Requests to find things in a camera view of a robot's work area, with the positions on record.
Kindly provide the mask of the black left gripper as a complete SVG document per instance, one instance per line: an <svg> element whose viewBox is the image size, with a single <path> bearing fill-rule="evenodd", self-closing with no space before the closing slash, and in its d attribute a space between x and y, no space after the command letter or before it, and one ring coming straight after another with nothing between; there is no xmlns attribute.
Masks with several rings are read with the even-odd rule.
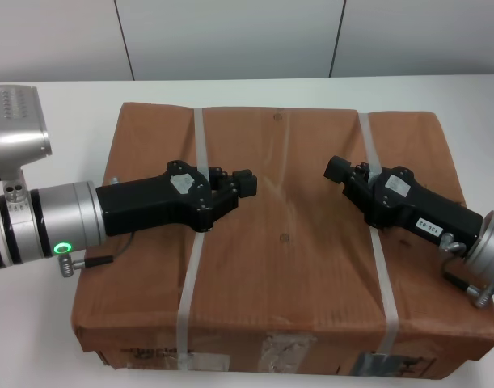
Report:
<svg viewBox="0 0 494 388"><path fill-rule="evenodd" d="M196 167L176 160L158 176L96 189L106 235L116 236L170 224L203 233L254 196L257 178L250 170L228 174L209 168L209 181Z"/></svg>

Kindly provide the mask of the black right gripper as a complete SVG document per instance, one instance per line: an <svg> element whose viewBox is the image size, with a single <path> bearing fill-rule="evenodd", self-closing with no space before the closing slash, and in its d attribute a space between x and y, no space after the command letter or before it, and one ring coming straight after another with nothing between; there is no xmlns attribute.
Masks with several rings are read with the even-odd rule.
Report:
<svg viewBox="0 0 494 388"><path fill-rule="evenodd" d="M483 217L461 204L420 185L405 167L383 168L369 188L369 164L353 166L333 156L323 176L343 183L342 193L377 229L400 227L438 245L443 234L472 247L479 237Z"/></svg>

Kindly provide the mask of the brown cardboard box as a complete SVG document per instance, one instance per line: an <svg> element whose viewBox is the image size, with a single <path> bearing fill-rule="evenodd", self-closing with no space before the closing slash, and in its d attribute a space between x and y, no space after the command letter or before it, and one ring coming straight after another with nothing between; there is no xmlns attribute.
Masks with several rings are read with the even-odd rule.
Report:
<svg viewBox="0 0 494 388"><path fill-rule="evenodd" d="M103 182L196 164L191 108L124 103ZM441 124L432 112L372 112L385 167L465 204ZM250 169L257 195L203 234L188 321L189 369L441 379L494 347L494 306L477 310L441 278L437 247L400 229L369 226L343 187L323 177L330 158L367 161L354 110L203 109L208 163ZM113 264L82 270L72 309L85 352L132 369L177 369L176 322L195 233L137 232ZM377 263L385 264L397 323L385 338Z"/></svg>

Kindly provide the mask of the grey box label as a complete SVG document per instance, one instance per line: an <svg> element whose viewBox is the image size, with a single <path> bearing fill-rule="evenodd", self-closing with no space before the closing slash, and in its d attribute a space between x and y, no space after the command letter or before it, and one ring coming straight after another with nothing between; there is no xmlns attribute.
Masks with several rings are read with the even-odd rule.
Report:
<svg viewBox="0 0 494 388"><path fill-rule="evenodd" d="M353 371L353 374L357 376L378 376L386 359L386 354L363 353L357 360L357 367Z"/></svg>

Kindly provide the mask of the clear packing tape strip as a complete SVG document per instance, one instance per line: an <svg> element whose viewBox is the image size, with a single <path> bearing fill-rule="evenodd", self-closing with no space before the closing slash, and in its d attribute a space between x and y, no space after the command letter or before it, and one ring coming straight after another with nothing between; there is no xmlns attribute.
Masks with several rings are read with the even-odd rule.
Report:
<svg viewBox="0 0 494 388"><path fill-rule="evenodd" d="M269 330L258 366L270 373L296 373L316 341L306 322L310 315L310 265L308 252L302 248L302 224L294 201L300 184L299 176L292 172L291 119L291 111L278 108L263 127L268 145L260 194L268 202L263 207L263 237L268 244Z"/></svg>

